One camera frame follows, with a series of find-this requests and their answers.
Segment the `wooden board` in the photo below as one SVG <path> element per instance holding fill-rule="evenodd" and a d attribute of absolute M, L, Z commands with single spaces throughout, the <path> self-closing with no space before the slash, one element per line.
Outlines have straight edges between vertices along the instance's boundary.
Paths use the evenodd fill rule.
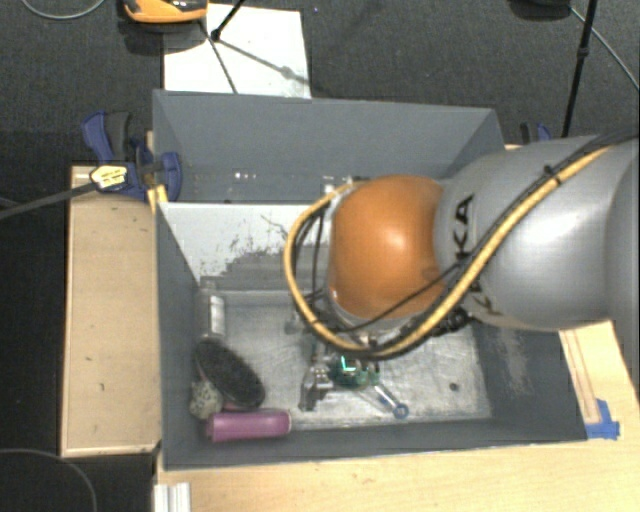
<path fill-rule="evenodd" d="M 87 169 L 74 169 L 74 186 Z M 72 202 L 62 455 L 150 451 L 160 439 L 153 223 L 144 204 L 90 194 Z M 162 471 L 189 482 L 193 512 L 635 511 L 640 412 L 611 326 L 563 334 L 582 412 L 595 397 L 621 422 L 618 441 L 405 457 Z"/>
<path fill-rule="evenodd" d="M 90 168 L 74 168 L 72 186 Z M 69 210 L 60 451 L 148 452 L 160 440 L 153 216 L 148 205 L 93 192 Z"/>

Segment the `wire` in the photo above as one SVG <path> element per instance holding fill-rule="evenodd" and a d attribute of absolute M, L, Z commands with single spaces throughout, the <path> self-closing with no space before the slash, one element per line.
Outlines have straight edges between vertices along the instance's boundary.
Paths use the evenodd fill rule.
<path fill-rule="evenodd" d="M 584 16 L 582 14 L 580 14 L 578 11 L 576 11 L 573 7 L 569 7 L 569 9 L 571 10 L 571 13 L 578 18 L 582 23 L 586 23 L 586 20 L 584 18 Z M 624 71 L 625 75 L 627 75 L 627 77 L 629 78 L 629 80 L 631 80 L 631 83 L 633 84 L 633 86 L 636 88 L 636 90 L 638 92 L 640 92 L 640 85 L 638 85 L 638 82 L 636 81 L 636 79 L 634 78 L 633 74 L 631 73 L 631 70 L 629 69 L 629 67 L 624 63 L 624 61 L 620 58 L 620 56 L 615 52 L 615 50 L 611 47 L 611 45 L 607 42 L 607 40 L 602 36 L 602 34 L 600 34 L 600 32 L 598 32 L 595 28 L 591 27 L 591 31 L 593 32 L 594 37 L 600 41 L 600 43 L 602 44 L 602 46 L 605 47 L 605 49 L 609 52 L 609 55 L 611 55 L 611 57 L 613 57 L 613 59 L 618 63 L 618 65 L 620 66 L 620 68 L 622 69 L 622 71 Z"/>
<path fill-rule="evenodd" d="M 82 18 L 87 14 L 91 14 L 93 11 L 95 11 L 98 7 L 100 7 L 105 2 L 105 0 L 98 0 L 91 7 L 73 14 L 49 14 L 47 12 L 43 12 L 36 9 L 33 5 L 27 2 L 27 0 L 20 0 L 20 1 L 27 9 L 29 9 L 36 16 L 40 16 L 41 18 L 45 18 L 47 20 L 53 20 L 53 21 L 77 20 L 78 18 Z"/>
<path fill-rule="evenodd" d="M 442 272 L 438 277 L 436 277 L 435 279 L 433 279 L 432 281 L 430 281 L 429 283 L 427 283 L 426 285 L 424 285 L 423 287 L 419 288 L 418 290 L 416 290 L 415 292 L 411 293 L 410 295 L 407 295 L 404 299 L 402 299 L 400 302 L 397 302 L 395 305 L 391 306 L 388 309 L 385 309 L 382 313 L 377 314 L 376 316 L 374 316 L 371 320 L 367 320 L 366 322 L 363 322 L 361 324 L 357 324 L 354 325 L 353 327 L 349 327 L 347 329 L 341 329 L 340 332 L 353 332 L 353 331 L 358 331 L 360 329 L 364 329 L 365 327 L 368 327 L 372 324 L 374 324 L 375 322 L 377 322 L 378 320 L 382 320 L 383 318 L 385 318 L 386 316 L 390 315 L 391 313 L 393 313 L 394 311 L 396 311 L 397 309 L 401 308 L 402 306 L 404 306 L 407 302 L 412 301 L 413 299 L 415 299 L 416 297 L 422 295 L 423 293 L 428 292 L 431 288 L 433 288 L 436 284 L 438 284 L 440 281 L 442 281 L 444 278 L 446 278 L 449 274 L 451 274 L 454 270 L 456 270 L 457 268 L 462 266 L 462 261 L 456 261 L 453 265 L 451 265 L 447 270 L 445 270 L 444 272 Z"/>
<path fill-rule="evenodd" d="M 0 456 L 2 455 L 37 455 L 39 457 L 45 457 L 47 459 L 66 464 L 71 469 L 73 469 L 80 476 L 80 478 L 82 478 L 87 488 L 89 489 L 89 493 L 91 494 L 91 504 L 93 507 L 93 512 L 98 512 L 98 499 L 96 497 L 96 490 L 91 484 L 91 480 L 89 480 L 87 474 L 73 462 L 69 462 L 68 460 L 63 459 L 62 457 L 59 457 L 58 455 L 55 455 L 53 453 L 43 452 L 41 450 L 33 450 L 29 448 L 9 448 L 0 450 Z"/>
<path fill-rule="evenodd" d="M 60 201 L 68 201 L 69 199 L 73 199 L 74 197 L 78 197 L 89 192 L 94 192 L 95 190 L 95 184 L 90 182 L 80 185 L 79 187 L 72 188 L 71 190 L 58 192 L 57 194 L 36 199 L 35 201 L 30 201 L 28 203 L 18 204 L 17 206 L 12 206 L 11 208 L 0 211 L 0 221 L 13 217 L 14 215 L 42 208 L 43 206 L 59 203 Z"/>
<path fill-rule="evenodd" d="M 311 205 L 296 219 L 285 243 L 283 255 L 285 279 L 287 280 L 289 290 L 299 312 L 313 331 L 326 343 L 333 345 L 342 352 L 360 357 L 361 359 L 391 359 L 416 348 L 427 339 L 430 332 L 432 332 L 463 299 L 467 290 L 487 265 L 500 244 L 525 215 L 551 192 L 557 189 L 564 181 L 575 176 L 606 152 L 611 145 L 635 137 L 637 137 L 637 128 L 631 133 L 624 131 L 609 136 L 598 137 L 583 145 L 554 167 L 546 167 L 545 174 L 520 194 L 516 200 L 505 209 L 503 214 L 498 217 L 498 220 L 492 228 L 482 237 L 481 241 L 471 251 L 470 256 L 465 261 L 464 269 L 460 272 L 459 276 L 454 279 L 453 284 L 421 315 L 424 317 L 422 323 L 413 328 L 408 334 L 403 333 L 400 337 L 377 347 L 364 347 L 355 342 L 350 342 L 338 336 L 337 333 L 322 324 L 304 300 L 295 281 L 294 271 L 291 268 L 292 247 L 301 227 L 306 224 L 309 218 L 328 205 L 336 196 L 346 192 L 349 188 L 356 186 L 356 184 L 352 183 L 339 187 Z"/>

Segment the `black cable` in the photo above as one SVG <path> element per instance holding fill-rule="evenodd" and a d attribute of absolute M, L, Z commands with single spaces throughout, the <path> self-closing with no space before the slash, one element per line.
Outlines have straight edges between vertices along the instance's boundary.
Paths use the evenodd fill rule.
<path fill-rule="evenodd" d="M 7 456 L 7 455 L 37 455 L 38 457 L 45 457 L 47 459 L 54 460 L 57 463 L 62 463 L 70 467 L 71 469 L 73 469 L 73 471 L 76 472 L 76 474 L 80 478 L 82 478 L 82 481 L 87 486 L 87 489 L 89 490 L 89 494 L 91 495 L 91 505 L 92 505 L 93 512 L 98 512 L 98 499 L 96 497 L 96 491 L 93 485 L 91 484 L 91 480 L 89 480 L 89 477 L 87 476 L 87 474 L 84 471 L 82 471 L 82 469 L 80 469 L 80 467 L 78 467 L 73 462 L 69 462 L 68 460 L 63 459 L 58 455 L 54 455 L 53 453 L 43 452 L 42 450 L 34 450 L 29 448 L 8 448 L 8 449 L 0 450 L 0 456 Z"/>
<path fill-rule="evenodd" d="M 0 221 L 8 219 L 9 217 L 13 217 L 14 215 L 19 215 L 21 213 L 26 213 L 30 212 L 31 210 L 42 208 L 43 206 L 59 203 L 61 201 L 68 201 L 69 199 L 73 199 L 74 197 L 87 194 L 88 192 L 93 192 L 95 191 L 95 189 L 96 186 L 93 182 L 85 183 L 84 185 L 72 188 L 71 190 L 58 192 L 57 194 L 43 197 L 42 199 L 36 199 L 35 201 L 30 201 L 25 204 L 13 206 L 12 208 L 0 211 Z"/>
<path fill-rule="evenodd" d="M 316 244 L 313 248 L 313 263 L 311 266 L 311 291 L 316 290 L 316 279 L 318 272 L 318 254 L 320 252 L 320 240 L 322 238 L 322 229 L 324 227 L 324 215 L 320 216 L 320 223 L 318 224 L 318 231 L 316 232 Z M 312 299 L 312 304 L 315 303 L 315 297 Z"/>
<path fill-rule="evenodd" d="M 429 339 L 430 333 L 426 333 L 425 336 L 420 341 L 418 341 L 416 343 L 413 343 L 412 345 L 409 345 L 408 347 L 406 347 L 406 348 L 404 348 L 404 349 L 402 349 L 402 350 L 400 350 L 400 351 L 398 351 L 396 353 L 392 353 L 392 354 L 389 354 L 389 355 L 381 355 L 381 354 L 377 353 L 377 352 L 380 352 L 382 350 L 388 350 L 390 348 L 393 348 L 398 343 L 403 341 L 403 339 L 407 335 L 410 335 L 412 332 L 415 332 L 415 329 L 417 329 L 419 327 L 419 325 L 422 323 L 422 321 L 424 321 L 426 318 L 428 318 L 433 313 L 433 311 L 435 311 L 443 303 L 443 301 L 447 298 L 447 296 L 449 294 L 449 290 L 453 287 L 453 285 L 455 285 L 455 283 L 457 283 L 457 281 L 460 279 L 460 277 L 462 277 L 465 274 L 465 272 L 468 270 L 469 265 L 474 260 L 474 258 L 480 253 L 480 251 L 482 251 L 484 249 L 485 245 L 487 244 L 487 242 L 491 238 L 491 236 L 503 224 L 504 219 L 507 218 L 520 204 L 522 204 L 522 202 L 525 201 L 531 195 L 531 193 L 533 191 L 537 190 L 542 184 L 546 183 L 547 181 L 553 180 L 553 179 L 557 179 L 558 173 L 560 173 L 562 170 L 564 170 L 565 168 L 567 168 L 569 165 L 571 165 L 572 163 L 576 162 L 577 160 L 580 160 L 584 156 L 586 156 L 586 155 L 588 155 L 590 153 L 593 153 L 594 151 L 597 151 L 598 149 L 600 149 L 602 147 L 615 145 L 615 144 L 620 144 L 622 142 L 626 142 L 627 140 L 630 140 L 630 139 L 633 139 L 633 138 L 637 138 L 637 137 L 638 137 L 638 127 L 637 126 L 634 127 L 633 129 L 623 129 L 623 130 L 619 130 L 617 132 L 614 132 L 612 134 L 601 135 L 601 136 L 596 137 L 596 138 L 588 141 L 587 143 L 583 144 L 580 148 L 575 150 L 568 157 L 566 157 L 565 159 L 561 160 L 560 162 L 558 162 L 554 166 L 546 167 L 544 169 L 544 174 L 540 178 L 535 180 L 531 185 L 529 185 L 523 192 L 521 192 L 516 197 L 516 199 L 514 199 L 507 206 L 507 208 L 505 208 L 505 210 L 503 210 L 502 214 L 500 214 L 497 217 L 497 219 L 492 223 L 492 225 L 487 229 L 485 234 L 480 238 L 480 240 L 475 245 L 475 247 L 469 252 L 467 257 L 465 257 L 464 260 L 460 260 L 460 261 L 456 262 L 454 265 L 452 265 L 452 267 L 449 267 L 446 270 L 446 272 L 452 272 L 455 268 L 457 268 L 458 272 L 457 272 L 456 277 L 454 277 L 454 279 L 452 279 L 448 283 L 447 288 L 439 295 L 439 297 L 431 304 L 431 306 L 426 311 L 414 316 L 408 322 L 408 324 L 403 329 L 401 329 L 400 334 L 395 336 L 393 339 L 385 342 L 384 344 L 370 347 L 370 350 L 368 350 L 366 352 L 364 352 L 364 351 L 348 351 L 347 350 L 347 351 L 342 351 L 342 353 L 344 353 L 345 355 L 357 357 L 360 360 L 382 361 L 382 360 L 388 360 L 388 359 L 397 358 L 397 357 L 399 357 L 401 355 L 404 355 L 404 354 L 410 352 L 411 350 L 414 350 L 418 346 L 420 346 L 427 339 Z M 436 281 L 439 281 L 440 279 L 442 279 L 442 277 L 443 276 L 440 276 L 439 278 L 437 278 Z M 403 299 L 403 302 L 407 301 L 407 300 L 410 300 L 410 298 L 407 297 L 407 298 Z"/>
<path fill-rule="evenodd" d="M 79 11 L 73 14 L 49 14 L 47 12 L 36 9 L 27 0 L 20 0 L 20 1 L 22 2 L 22 5 L 24 5 L 36 16 L 40 16 L 41 18 L 45 18 L 47 20 L 53 20 L 53 21 L 77 20 L 78 18 L 82 18 L 87 14 L 91 14 L 93 11 L 95 11 L 98 7 L 100 7 L 105 2 L 105 0 L 98 0 L 91 7 L 88 7 L 87 9 L 84 9 L 82 11 Z"/>
<path fill-rule="evenodd" d="M 451 274 L 454 270 L 456 270 L 457 268 L 462 266 L 462 260 L 460 261 L 456 261 L 453 265 L 451 265 L 447 270 L 445 270 L 444 272 L 442 272 L 438 277 L 436 277 L 435 279 L 433 279 L 432 281 L 430 281 L 429 283 L 427 283 L 426 285 L 422 286 L 421 288 L 419 288 L 418 290 L 416 290 L 415 292 L 407 295 L 404 299 L 400 300 L 399 302 L 397 302 L 396 304 L 394 304 L 393 306 L 391 306 L 390 308 L 385 309 L 382 313 L 377 314 L 376 316 L 374 316 L 372 319 L 367 320 L 366 322 L 363 322 L 361 324 L 357 324 L 351 327 L 348 327 L 346 329 L 341 329 L 338 332 L 353 332 L 353 331 L 358 331 L 360 329 L 364 329 L 365 327 L 370 326 L 371 324 L 374 324 L 375 322 L 382 320 L 383 318 L 385 318 L 386 316 L 390 315 L 391 313 L 393 313 L 394 311 L 400 309 L 402 306 L 404 306 L 405 304 L 411 302 L 413 299 L 415 299 L 416 297 L 419 297 L 420 295 L 422 295 L 423 293 L 428 292 L 431 288 L 433 288 L 435 285 L 437 285 L 440 281 L 442 281 L 443 279 L 445 279 L 449 274 Z"/>

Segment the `blue tape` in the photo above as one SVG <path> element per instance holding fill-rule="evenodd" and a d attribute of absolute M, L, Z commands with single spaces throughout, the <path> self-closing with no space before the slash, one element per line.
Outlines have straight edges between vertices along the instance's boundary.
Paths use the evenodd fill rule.
<path fill-rule="evenodd" d="M 589 439 L 611 439 L 617 440 L 620 436 L 620 422 L 611 419 L 609 406 L 604 400 L 596 399 L 598 410 L 600 411 L 600 423 L 586 424 L 585 430 Z"/>

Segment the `black brush head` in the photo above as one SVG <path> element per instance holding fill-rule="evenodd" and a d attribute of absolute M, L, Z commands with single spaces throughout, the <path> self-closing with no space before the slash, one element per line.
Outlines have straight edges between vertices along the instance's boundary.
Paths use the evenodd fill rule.
<path fill-rule="evenodd" d="M 211 381 L 226 400 L 243 408 L 255 408 L 264 401 L 264 386 L 256 373 L 220 340 L 198 342 L 195 358 L 202 376 Z"/>

